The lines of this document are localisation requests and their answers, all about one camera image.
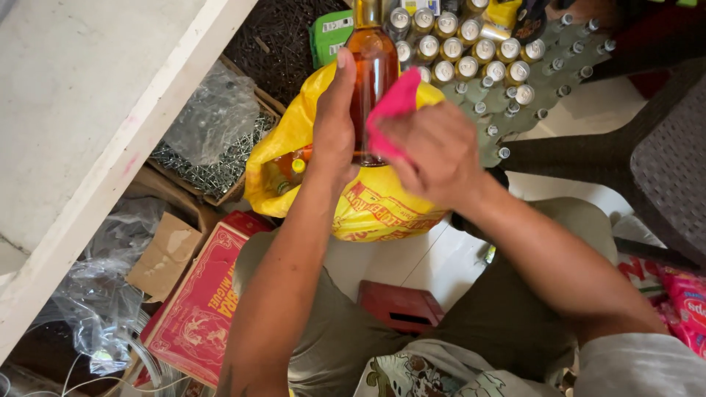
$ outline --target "cartoon print shirt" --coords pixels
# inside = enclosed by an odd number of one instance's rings
[[[706,360],[653,333],[604,336],[580,352],[575,397],[706,396]],[[496,370],[440,340],[416,340],[368,361],[354,397],[561,397],[557,389]]]

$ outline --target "amber liquor bottle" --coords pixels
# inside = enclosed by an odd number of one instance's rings
[[[355,59],[357,78],[351,100],[351,119],[355,127],[354,164],[380,167],[386,163],[368,149],[365,121],[371,110],[397,81],[397,50],[383,32],[383,0],[355,0],[354,30],[347,48]]]

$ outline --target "knee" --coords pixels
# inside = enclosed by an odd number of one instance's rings
[[[574,197],[558,197],[529,203],[600,252],[612,264],[618,260],[608,215],[594,204]]]
[[[250,278],[270,248],[275,238],[274,232],[254,234],[240,249],[233,271],[233,292],[238,296],[245,290]]]

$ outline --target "hand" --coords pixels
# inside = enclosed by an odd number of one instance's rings
[[[481,199],[492,177],[478,161],[476,126],[451,102],[382,119],[378,127],[412,161],[386,159],[410,193],[457,211]]]
[[[350,106],[355,80],[353,54],[347,48],[341,48],[336,75],[316,103],[313,123],[313,149],[307,174],[316,174],[316,180],[330,179],[340,190],[358,175],[359,170],[351,164],[355,129]]]

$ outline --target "brown wicker chair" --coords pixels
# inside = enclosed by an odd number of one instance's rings
[[[706,271],[706,59],[681,64],[625,126],[607,134],[505,143],[507,171],[602,184],[670,250],[653,259]],[[619,242],[633,254],[639,244]]]

